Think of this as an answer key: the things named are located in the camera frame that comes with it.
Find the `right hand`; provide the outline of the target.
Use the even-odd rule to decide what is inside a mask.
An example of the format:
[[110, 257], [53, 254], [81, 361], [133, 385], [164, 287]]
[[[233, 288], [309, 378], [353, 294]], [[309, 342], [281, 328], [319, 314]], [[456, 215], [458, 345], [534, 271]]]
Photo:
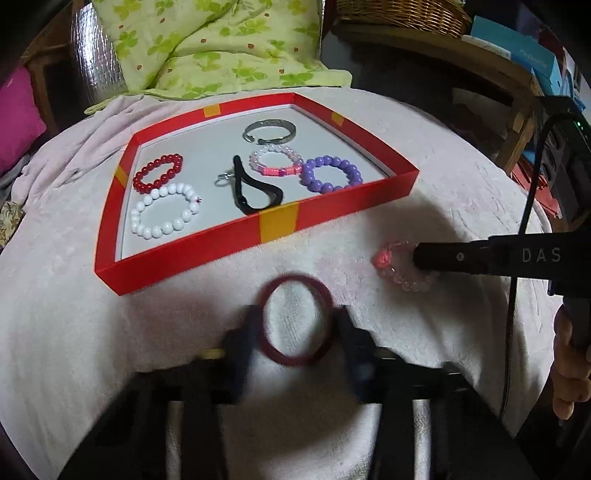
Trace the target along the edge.
[[568, 420], [577, 404], [590, 399], [590, 350], [585, 354], [571, 345], [573, 325], [564, 305], [554, 319], [554, 361], [551, 368], [553, 411]]

